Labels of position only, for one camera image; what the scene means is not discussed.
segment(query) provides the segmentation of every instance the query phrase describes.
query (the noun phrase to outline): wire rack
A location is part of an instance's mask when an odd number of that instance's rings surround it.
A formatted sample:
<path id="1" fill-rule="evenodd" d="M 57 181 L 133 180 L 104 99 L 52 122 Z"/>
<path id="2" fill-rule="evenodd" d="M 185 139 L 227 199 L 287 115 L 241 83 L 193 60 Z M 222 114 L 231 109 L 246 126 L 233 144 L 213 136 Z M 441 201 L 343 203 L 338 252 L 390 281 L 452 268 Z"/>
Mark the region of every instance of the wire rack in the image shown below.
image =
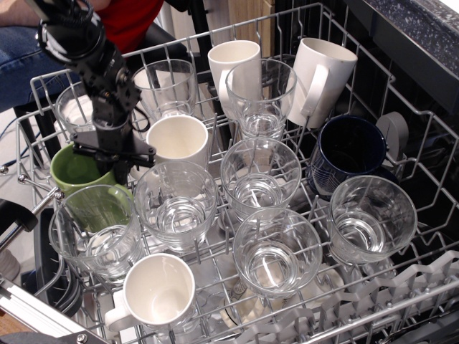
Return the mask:
<path id="1" fill-rule="evenodd" d="M 267 37 L 262 29 L 266 27 L 271 33 Z M 358 267 L 333 261 L 326 236 L 327 203 L 311 193 L 303 179 L 290 208 L 306 217 L 321 235 L 323 264 L 306 290 L 281 304 L 261 302 L 248 291 L 238 290 L 239 278 L 232 259 L 235 227 L 232 210 L 221 193 L 217 217 L 205 243 L 192 254 L 181 256 L 197 281 L 196 312 L 185 332 L 160 334 L 141 325 L 121 333 L 108 331 L 103 315 L 113 307 L 112 294 L 117 289 L 104 285 L 95 274 L 80 276 L 78 271 L 74 273 L 83 286 L 81 307 L 72 318 L 100 337 L 118 343 L 374 343 L 420 321 L 451 312 L 459 296 L 459 252 L 455 251 L 459 236 L 451 235 L 459 206 L 448 191 L 448 176 L 455 161 L 458 135 L 433 111 L 416 108 L 397 89 L 397 78 L 390 72 L 390 66 L 352 37 L 345 25 L 339 24 L 321 4 L 260 17 L 170 44 L 179 42 L 187 46 L 195 64 L 198 54 L 193 51 L 199 39 L 210 39 L 215 45 L 245 38 L 241 36 L 243 31 L 249 32 L 264 52 L 266 47 L 272 52 L 271 47 L 277 45 L 276 58 L 287 62 L 292 62 L 299 40 L 306 36 L 332 40 L 358 55 L 356 69 L 331 115 L 358 113 L 375 123 L 380 116 L 397 111 L 407 121 L 410 128 L 407 147 L 400 156 L 388 154 L 386 167 L 399 177 L 401 186 L 415 202 L 420 219 L 415 238 L 408 247 L 379 264 Z M 139 54 L 143 58 L 155 49 L 164 50 L 168 56 L 170 44 L 126 56 Z M 55 133 L 38 136 L 31 142 L 25 135 L 24 123 L 46 111 L 55 113 L 44 80 L 65 73 L 70 78 L 68 71 L 64 71 L 31 81 L 35 96 L 44 91 L 47 104 L 42 102 L 37 112 L 21 118 L 17 126 L 18 173 L 30 178 L 35 203 L 54 186 L 49 176 L 47 143 L 58 139 L 66 144 L 70 136 L 57 121 Z M 195 115 L 212 134 L 208 169 L 218 181 L 219 164 L 232 144 L 231 140 L 222 140 L 222 131 L 232 126 L 237 134 L 238 127 L 215 110 L 217 98 L 212 97 L 211 87 L 207 86 L 200 83 Z M 297 153 L 303 169 L 308 165 L 316 137 L 316 130 L 291 124 L 285 129 L 283 141 Z M 35 158 L 21 157 L 24 141 Z M 129 186 L 134 189 L 136 182 L 130 179 Z M 165 250 L 146 231 L 143 243 L 149 254 Z M 64 273 L 63 266 L 61 262 L 57 274 Z M 52 288 L 52 284 L 50 281 L 37 294 Z"/>

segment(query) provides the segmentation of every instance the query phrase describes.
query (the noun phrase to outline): wooden cabinet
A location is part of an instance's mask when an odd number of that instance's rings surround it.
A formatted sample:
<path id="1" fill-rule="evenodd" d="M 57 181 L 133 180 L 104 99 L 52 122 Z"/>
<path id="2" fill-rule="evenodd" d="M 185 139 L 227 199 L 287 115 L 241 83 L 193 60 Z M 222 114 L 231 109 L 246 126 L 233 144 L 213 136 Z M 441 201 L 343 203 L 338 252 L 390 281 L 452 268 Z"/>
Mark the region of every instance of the wooden cabinet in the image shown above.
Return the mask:
<path id="1" fill-rule="evenodd" d="M 275 0 L 228 0 L 228 7 L 230 24 L 237 24 L 274 13 Z M 263 19 L 257 24 L 237 27 L 236 37 L 261 43 L 262 56 L 269 57 L 274 53 L 274 25 L 274 19 Z"/>

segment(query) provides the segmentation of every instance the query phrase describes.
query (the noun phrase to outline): red shirt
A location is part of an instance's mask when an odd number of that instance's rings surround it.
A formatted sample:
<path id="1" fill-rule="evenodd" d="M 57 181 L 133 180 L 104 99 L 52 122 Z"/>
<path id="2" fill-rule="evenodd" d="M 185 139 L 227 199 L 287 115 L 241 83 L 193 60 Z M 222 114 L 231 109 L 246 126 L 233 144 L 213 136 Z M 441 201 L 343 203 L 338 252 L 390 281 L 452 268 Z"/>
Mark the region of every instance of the red shirt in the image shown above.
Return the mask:
<path id="1" fill-rule="evenodd" d="M 98 11 L 107 39 L 115 43 L 123 54 L 136 50 L 163 2 L 164 0 L 112 0 L 107 8 Z"/>

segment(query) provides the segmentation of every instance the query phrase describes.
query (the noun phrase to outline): green mug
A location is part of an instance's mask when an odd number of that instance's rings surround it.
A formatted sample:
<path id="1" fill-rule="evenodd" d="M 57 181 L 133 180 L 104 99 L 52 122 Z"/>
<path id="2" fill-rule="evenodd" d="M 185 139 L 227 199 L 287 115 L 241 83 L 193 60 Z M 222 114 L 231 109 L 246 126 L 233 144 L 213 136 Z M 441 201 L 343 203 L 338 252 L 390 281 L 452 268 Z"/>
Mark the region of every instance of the green mug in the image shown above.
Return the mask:
<path id="1" fill-rule="evenodd" d="M 56 185 L 66 196 L 82 188 L 100 184 L 117 186 L 132 196 L 125 186 L 116 182 L 113 171 L 101 174 L 92 157 L 73 152 L 73 144 L 57 152 L 51 160 L 50 173 Z"/>
<path id="2" fill-rule="evenodd" d="M 120 206 L 126 207 L 124 204 L 126 201 L 115 191 L 119 188 L 133 200 L 132 193 L 116 182 L 113 171 L 101 174 L 94 158 L 76 154 L 73 152 L 73 145 L 68 145 L 59 150 L 51 160 L 50 173 L 65 198 L 71 199 L 67 202 L 68 211 L 72 213 L 77 225 L 85 231 L 92 233 L 100 231 L 107 226 L 107 219 L 110 219 L 110 223 L 119 224 L 126 221 L 125 214 L 119 210 Z M 116 186 L 113 192 L 115 199 L 118 199 L 121 204 L 116 204 L 115 201 L 103 204 L 104 197 L 98 194 L 98 189 L 93 188 L 94 186 Z"/>

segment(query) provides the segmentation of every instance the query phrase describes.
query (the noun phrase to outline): granite countertop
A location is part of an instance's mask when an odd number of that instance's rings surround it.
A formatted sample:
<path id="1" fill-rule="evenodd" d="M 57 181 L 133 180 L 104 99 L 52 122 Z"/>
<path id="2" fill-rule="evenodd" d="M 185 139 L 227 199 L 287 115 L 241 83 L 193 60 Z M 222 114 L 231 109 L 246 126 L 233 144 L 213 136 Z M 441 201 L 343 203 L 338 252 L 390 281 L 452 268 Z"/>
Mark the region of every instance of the granite countertop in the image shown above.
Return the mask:
<path id="1" fill-rule="evenodd" d="M 457 12 L 439 0 L 365 2 L 459 78 Z"/>

